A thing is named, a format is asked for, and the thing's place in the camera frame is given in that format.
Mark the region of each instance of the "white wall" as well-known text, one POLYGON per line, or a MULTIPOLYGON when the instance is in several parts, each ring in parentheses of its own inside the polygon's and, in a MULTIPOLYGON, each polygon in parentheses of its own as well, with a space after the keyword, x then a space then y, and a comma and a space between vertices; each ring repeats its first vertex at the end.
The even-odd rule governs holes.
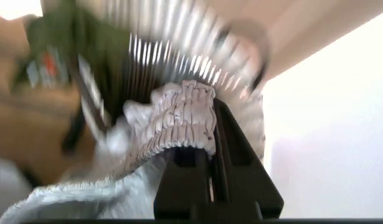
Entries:
POLYGON ((383 14, 269 81, 282 218, 383 217, 383 14))

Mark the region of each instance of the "white fabric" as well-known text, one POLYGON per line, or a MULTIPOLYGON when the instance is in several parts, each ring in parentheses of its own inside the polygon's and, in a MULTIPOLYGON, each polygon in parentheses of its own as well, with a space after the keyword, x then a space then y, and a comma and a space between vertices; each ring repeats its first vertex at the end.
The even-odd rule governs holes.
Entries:
POLYGON ((167 84, 151 97, 152 105, 125 104, 128 124, 118 124, 129 125, 130 135, 125 127, 125 138, 115 143, 115 135, 109 134, 109 142, 100 142, 98 147, 108 151, 98 151, 101 157, 83 177, 35 189, 8 209, 0 224, 39 218, 153 218, 164 162, 152 157, 173 146, 199 147, 213 155, 216 117, 214 90, 195 81, 167 84), (127 150, 117 150, 126 141, 127 150))

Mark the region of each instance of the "white cloth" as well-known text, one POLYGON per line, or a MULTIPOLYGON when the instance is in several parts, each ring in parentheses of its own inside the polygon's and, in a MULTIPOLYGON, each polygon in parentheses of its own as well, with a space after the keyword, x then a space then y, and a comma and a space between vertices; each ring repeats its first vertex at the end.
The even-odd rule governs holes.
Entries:
POLYGON ((77 180, 35 189, 8 209, 0 224, 40 218, 153 218, 164 162, 162 157, 152 157, 176 146, 193 146, 213 155, 214 97, 213 88, 184 81, 181 86, 170 83, 154 91, 152 105, 127 102, 125 116, 131 128, 130 139, 124 140, 127 150, 113 153, 112 141, 100 143, 100 149, 109 149, 109 156, 97 157, 90 172, 77 180))

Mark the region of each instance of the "white basket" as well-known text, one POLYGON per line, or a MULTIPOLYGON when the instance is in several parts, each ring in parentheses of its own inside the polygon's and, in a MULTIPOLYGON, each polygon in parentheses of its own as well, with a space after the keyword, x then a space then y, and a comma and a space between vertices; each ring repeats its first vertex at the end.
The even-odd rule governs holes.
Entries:
MULTIPOLYGON (((264 70, 267 58, 252 57, 233 35, 262 41, 262 30, 256 24, 243 21, 228 26, 211 7, 196 0, 79 2, 100 19, 132 32, 130 54, 136 63, 131 65, 127 80, 128 94, 148 97, 156 87, 152 80, 159 80, 161 85, 183 79, 209 84, 229 106, 257 156, 263 158, 262 97, 258 91, 252 94, 251 84, 257 73, 264 72, 261 69, 264 70), (220 38, 227 28, 232 33, 220 38)), ((268 49, 259 50, 260 55, 267 56, 268 49)), ((82 108, 94 137, 101 140, 104 134, 98 130, 85 101, 82 108)))

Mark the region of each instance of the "green object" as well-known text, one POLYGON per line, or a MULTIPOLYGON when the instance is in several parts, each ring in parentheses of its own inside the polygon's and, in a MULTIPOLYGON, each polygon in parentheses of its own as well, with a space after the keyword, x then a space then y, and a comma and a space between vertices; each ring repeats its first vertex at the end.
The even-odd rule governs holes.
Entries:
POLYGON ((12 91, 29 83, 27 68, 54 47, 64 62, 81 55, 92 69, 104 105, 115 119, 123 105, 122 66, 128 57, 130 33, 117 29, 91 15, 73 0, 61 0, 56 10, 32 21, 26 28, 31 52, 21 63, 12 91))

